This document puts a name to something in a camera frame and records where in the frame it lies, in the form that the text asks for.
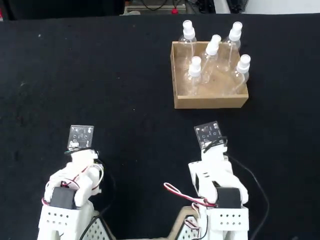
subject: wire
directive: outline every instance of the wire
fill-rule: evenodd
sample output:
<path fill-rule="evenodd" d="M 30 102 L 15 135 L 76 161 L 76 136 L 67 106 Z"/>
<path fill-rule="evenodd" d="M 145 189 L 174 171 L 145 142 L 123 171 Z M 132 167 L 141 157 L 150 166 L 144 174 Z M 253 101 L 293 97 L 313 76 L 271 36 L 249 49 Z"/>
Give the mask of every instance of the wire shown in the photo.
<path fill-rule="evenodd" d="M 81 151 L 84 151 L 84 150 L 89 150 L 91 149 L 91 147 L 82 147 L 82 148 L 72 148 L 70 150 L 67 150 L 64 152 L 65 155 L 71 155 L 73 153 L 76 153 L 76 152 L 81 152 Z"/>
<path fill-rule="evenodd" d="M 265 214 L 261 220 L 261 222 L 259 223 L 258 227 L 254 230 L 254 232 L 252 233 L 251 237 L 250 237 L 250 240 L 254 240 L 255 237 L 257 236 L 258 232 L 260 231 L 260 229 L 263 227 L 263 225 L 265 224 L 266 222 L 266 219 L 269 215 L 269 210 L 270 210 L 270 202 L 269 202 L 269 199 L 268 199 L 268 196 L 265 192 L 265 190 L 263 189 L 263 187 L 260 185 L 259 181 L 257 180 L 256 176 L 254 175 L 254 173 L 249 169 L 247 168 L 245 165 L 243 165 L 240 161 L 238 161 L 237 159 L 235 159 L 233 156 L 230 156 L 228 154 L 225 154 L 227 157 L 229 157 L 232 161 L 234 161 L 235 163 L 237 163 L 240 167 L 242 167 L 243 169 L 247 170 L 251 176 L 253 177 L 254 181 L 256 182 L 258 188 L 260 189 L 260 191 L 262 192 L 262 195 L 265 199 L 265 202 L 266 202 L 266 211 L 265 211 Z"/>
<path fill-rule="evenodd" d="M 100 169 L 100 171 L 101 171 L 101 176 L 100 176 L 100 179 L 99 179 L 98 183 L 96 184 L 96 186 L 95 186 L 94 188 L 92 188 L 92 190 L 95 190 L 96 188 L 99 187 L 102 179 L 104 178 L 105 172 L 104 172 L 104 169 L 103 169 L 99 164 L 94 163 L 94 164 L 92 164 L 91 166 L 96 166 L 96 167 L 98 167 L 98 168 Z"/>
<path fill-rule="evenodd" d="M 206 228 L 205 228 L 205 233 L 202 237 L 197 237 L 197 238 L 193 238 L 192 240 L 201 240 L 204 239 L 208 233 L 208 225 L 209 225 L 209 216 L 206 215 Z"/>
<path fill-rule="evenodd" d="M 179 3 L 181 2 L 182 0 L 178 0 L 178 2 L 175 4 L 175 0 L 172 0 L 172 5 L 173 7 L 176 9 L 177 6 L 179 5 Z"/>
<path fill-rule="evenodd" d="M 198 226 L 196 226 L 193 222 L 191 222 L 187 218 L 184 219 L 184 224 L 187 225 L 192 230 L 198 230 L 199 229 Z"/>
<path fill-rule="evenodd" d="M 97 159 L 97 161 L 98 161 L 100 164 L 103 165 L 105 171 L 108 171 L 108 168 L 106 168 L 105 163 L 104 163 L 103 161 L 101 161 L 99 158 Z M 111 179 L 111 182 L 112 182 L 112 188 L 113 188 L 113 192 L 114 192 L 113 197 L 112 197 L 110 203 L 109 203 L 103 210 L 101 210 L 100 213 L 99 213 L 97 216 L 94 216 L 94 217 L 92 218 L 92 220 L 89 222 L 88 226 L 86 226 L 86 228 L 84 229 L 83 233 L 81 234 L 79 240 L 83 240 L 83 239 L 84 239 L 84 237 L 85 237 L 87 231 L 89 230 L 89 228 L 91 227 L 91 225 L 94 224 L 94 222 L 95 222 L 98 218 L 101 218 L 101 217 L 104 215 L 104 213 L 110 208 L 110 206 L 112 205 L 112 203 L 113 203 L 113 202 L 115 201 L 115 199 L 116 199 L 116 188 L 117 188 L 117 186 L 116 186 L 116 181 L 115 181 L 115 178 L 114 178 L 114 176 L 111 174 L 110 171 L 108 171 L 108 175 L 109 175 L 109 177 L 110 177 L 110 179 Z"/>
<path fill-rule="evenodd" d="M 215 204 L 209 203 L 206 198 L 194 198 L 188 195 L 183 194 L 178 188 L 173 186 L 172 184 L 165 182 L 163 184 L 164 188 L 167 189 L 170 193 L 175 194 L 179 197 L 192 201 L 194 203 L 200 204 L 205 207 L 215 207 Z"/>
<path fill-rule="evenodd" d="M 149 10 L 151 10 L 151 11 L 156 11 L 156 10 L 162 8 L 162 7 L 167 3 L 168 0 L 164 0 L 163 3 L 162 3 L 160 6 L 158 6 L 157 8 L 150 8 L 150 7 L 148 7 L 148 6 L 145 4 L 145 1 L 144 1 L 144 0 L 140 0 L 140 1 L 142 2 L 142 4 L 143 4 L 147 9 L 149 9 Z"/>
<path fill-rule="evenodd" d="M 191 203 L 191 208 L 192 208 L 193 210 L 195 210 L 195 211 L 196 211 L 196 214 L 198 214 L 198 217 L 200 217 L 199 207 L 198 207 L 198 205 L 197 205 L 195 202 Z"/>
<path fill-rule="evenodd" d="M 224 146 L 226 147 L 227 144 L 228 144 L 228 138 L 227 138 L 226 136 L 222 136 L 222 137 L 220 137 L 220 138 L 218 138 L 218 139 L 210 142 L 210 143 L 208 144 L 208 146 L 205 147 L 203 153 L 205 154 L 210 148 L 219 145 L 221 140 L 223 140 Z"/>
<path fill-rule="evenodd" d="M 49 206 L 49 203 L 45 200 L 45 198 L 41 198 L 42 205 Z"/>

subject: red object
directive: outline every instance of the red object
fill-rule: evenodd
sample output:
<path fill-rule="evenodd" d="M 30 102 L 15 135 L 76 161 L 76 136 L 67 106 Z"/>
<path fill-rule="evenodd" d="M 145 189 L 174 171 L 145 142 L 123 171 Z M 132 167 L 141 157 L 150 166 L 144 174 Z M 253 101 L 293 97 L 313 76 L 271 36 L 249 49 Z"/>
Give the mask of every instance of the red object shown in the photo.
<path fill-rule="evenodd" d="M 172 8 L 172 10 L 171 10 L 171 14 L 178 14 L 178 9 L 176 9 L 176 8 Z"/>

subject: perforated plate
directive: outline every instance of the perforated plate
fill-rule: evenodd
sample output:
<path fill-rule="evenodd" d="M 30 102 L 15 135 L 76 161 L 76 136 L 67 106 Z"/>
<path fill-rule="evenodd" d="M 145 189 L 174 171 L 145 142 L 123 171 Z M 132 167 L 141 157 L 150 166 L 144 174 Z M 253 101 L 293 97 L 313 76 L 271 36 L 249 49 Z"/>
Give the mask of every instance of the perforated plate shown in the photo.
<path fill-rule="evenodd" d="M 186 219 L 188 219 L 190 222 L 197 224 L 197 220 L 194 216 L 187 216 Z M 198 229 L 191 229 L 186 224 L 183 223 L 181 230 L 176 238 L 176 240 L 192 240 L 198 238 L 199 230 Z"/>
<path fill-rule="evenodd" d="M 249 211 L 246 207 L 213 208 L 207 211 L 210 216 L 211 230 L 248 231 Z"/>
<path fill-rule="evenodd" d="M 103 223 L 98 218 L 86 232 L 83 240 L 111 240 Z"/>
<path fill-rule="evenodd" d="M 65 229 L 77 229 L 79 214 L 79 210 L 44 205 L 41 211 L 39 228 L 62 232 Z"/>

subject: black cloth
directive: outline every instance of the black cloth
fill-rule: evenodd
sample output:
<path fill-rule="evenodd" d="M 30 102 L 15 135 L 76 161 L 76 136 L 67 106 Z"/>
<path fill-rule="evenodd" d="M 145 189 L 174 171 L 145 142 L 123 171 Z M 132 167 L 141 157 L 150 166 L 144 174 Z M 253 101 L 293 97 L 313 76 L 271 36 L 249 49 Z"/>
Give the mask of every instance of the black cloth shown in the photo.
<path fill-rule="evenodd" d="M 124 0 L 0 0 L 9 20 L 76 18 L 119 15 Z"/>
<path fill-rule="evenodd" d="M 199 41 L 243 22 L 241 53 L 252 57 L 243 108 L 174 109 L 169 56 L 185 19 Z M 45 184 L 68 161 L 70 125 L 95 126 L 93 147 L 117 182 L 104 216 L 115 236 L 167 236 L 190 202 L 163 182 L 196 196 L 188 169 L 200 157 L 193 127 L 216 120 L 229 154 L 269 196 L 257 239 L 318 239 L 319 21 L 311 14 L 1 23 L 0 239 L 36 239 Z M 233 170 L 248 189 L 252 233 L 266 204 L 251 176 L 235 163 Z M 104 190 L 92 200 L 101 210 L 111 197 Z"/>

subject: white wire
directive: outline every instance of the white wire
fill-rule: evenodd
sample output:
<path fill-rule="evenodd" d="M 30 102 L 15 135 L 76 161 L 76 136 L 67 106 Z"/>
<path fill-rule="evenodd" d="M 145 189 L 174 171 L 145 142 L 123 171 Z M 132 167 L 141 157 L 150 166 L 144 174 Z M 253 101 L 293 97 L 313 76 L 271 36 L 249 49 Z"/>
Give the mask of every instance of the white wire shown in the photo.
<path fill-rule="evenodd" d="M 88 168 L 89 168 L 89 167 L 98 167 L 99 170 L 101 171 L 101 176 L 100 176 L 100 179 L 99 179 L 98 183 L 96 184 L 95 187 L 92 188 L 92 189 L 94 190 L 94 189 L 96 189 L 96 188 L 100 185 L 102 179 L 104 178 L 105 171 L 104 171 L 104 169 L 100 166 L 100 164 L 97 164 L 97 163 L 93 163 L 93 164 L 91 164 L 90 166 L 88 166 Z"/>

